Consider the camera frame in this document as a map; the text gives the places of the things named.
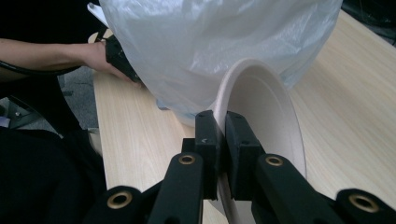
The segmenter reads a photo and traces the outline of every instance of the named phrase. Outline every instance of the gray floor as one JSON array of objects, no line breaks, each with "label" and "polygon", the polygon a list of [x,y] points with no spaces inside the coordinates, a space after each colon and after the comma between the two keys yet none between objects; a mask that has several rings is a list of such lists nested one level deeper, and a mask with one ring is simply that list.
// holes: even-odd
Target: gray floor
[{"label": "gray floor", "polygon": [[[83,129],[98,128],[92,70],[87,67],[80,67],[71,73],[60,76],[59,81],[64,98],[79,120],[81,127]],[[0,105],[6,109],[4,113],[7,115],[9,100],[7,98],[1,99]],[[42,129],[55,132],[47,121],[42,118],[36,119],[20,128]]]}]

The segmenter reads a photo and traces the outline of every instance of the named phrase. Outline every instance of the human arm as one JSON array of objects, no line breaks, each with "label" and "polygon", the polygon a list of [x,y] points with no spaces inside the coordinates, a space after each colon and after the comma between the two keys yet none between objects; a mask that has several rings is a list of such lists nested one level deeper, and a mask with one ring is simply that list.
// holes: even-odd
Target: human arm
[{"label": "human arm", "polygon": [[[106,61],[105,42],[68,45],[33,44],[0,38],[0,61],[36,71],[88,66],[96,71],[113,74],[133,83],[131,79]],[[5,69],[0,71],[0,82],[26,77]]]}]

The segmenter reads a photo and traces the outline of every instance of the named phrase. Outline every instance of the black handheld device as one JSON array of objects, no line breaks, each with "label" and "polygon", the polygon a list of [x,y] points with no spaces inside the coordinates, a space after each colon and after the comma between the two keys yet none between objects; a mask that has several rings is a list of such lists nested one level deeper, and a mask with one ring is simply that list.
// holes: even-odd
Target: black handheld device
[{"label": "black handheld device", "polygon": [[140,77],[129,64],[119,40],[114,35],[106,39],[106,61],[119,69],[133,82],[141,82]]}]

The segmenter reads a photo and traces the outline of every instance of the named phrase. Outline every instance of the light wood tabletop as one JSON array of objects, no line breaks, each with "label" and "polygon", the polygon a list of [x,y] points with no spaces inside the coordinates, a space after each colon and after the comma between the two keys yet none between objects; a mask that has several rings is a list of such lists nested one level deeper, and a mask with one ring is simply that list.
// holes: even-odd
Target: light wood tabletop
[{"label": "light wood tabletop", "polygon": [[[148,189],[194,129],[158,109],[147,89],[95,72],[93,81],[107,187]],[[396,48],[341,11],[290,98],[314,189],[333,199],[363,189],[396,208]],[[211,206],[204,223],[227,223]]]}]

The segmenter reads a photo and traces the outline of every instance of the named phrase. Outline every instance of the plastic bag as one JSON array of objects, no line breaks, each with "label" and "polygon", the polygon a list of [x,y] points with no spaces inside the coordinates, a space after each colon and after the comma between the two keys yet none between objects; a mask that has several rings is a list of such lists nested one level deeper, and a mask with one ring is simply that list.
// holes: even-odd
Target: plastic bag
[{"label": "plastic bag", "polygon": [[101,0],[150,92],[186,124],[237,61],[267,63],[291,88],[328,39],[341,0]]}]

